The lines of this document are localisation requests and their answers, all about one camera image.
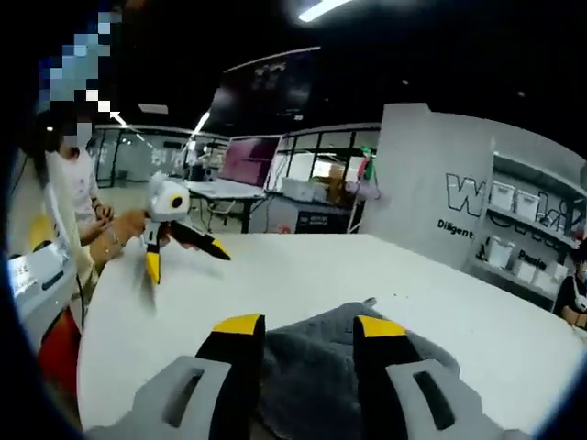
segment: person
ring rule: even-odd
[[[73,113],[72,117],[66,115],[56,121],[51,128],[59,142],[55,154],[72,198],[80,241],[86,246],[106,230],[114,218],[112,206],[100,202],[94,161],[86,150],[92,138],[92,121],[86,115]]]
[[[577,249],[573,249],[570,257],[575,273],[560,285],[553,313],[571,325],[584,328],[587,326],[587,241],[582,241]]]

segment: floor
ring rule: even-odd
[[[120,214],[128,209],[144,208],[145,193],[146,184],[135,184],[125,188],[102,188],[100,200],[103,204],[111,204],[115,213]],[[209,222],[210,229],[214,234],[240,233],[240,221],[237,218],[212,215],[205,201],[192,200],[192,207],[190,216],[197,227],[206,230]],[[216,209],[226,211],[227,208],[228,204],[222,203]]]

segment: gray cloth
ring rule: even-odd
[[[360,405],[352,359],[353,319],[382,317],[365,303],[350,302],[266,335],[260,414],[288,440],[360,439]],[[459,374],[446,351],[408,332],[422,358],[434,358]]]

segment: ceiling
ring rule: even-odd
[[[287,131],[377,122],[386,103],[426,102],[524,127],[583,154],[581,1],[563,8],[541,0],[354,0],[300,22],[314,3],[146,0],[115,37],[100,92],[129,124],[192,128],[222,71],[320,46],[305,118]],[[145,114],[138,104],[167,105],[169,114]]]

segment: monitor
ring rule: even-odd
[[[218,177],[263,188],[281,139],[281,136],[233,137]]]

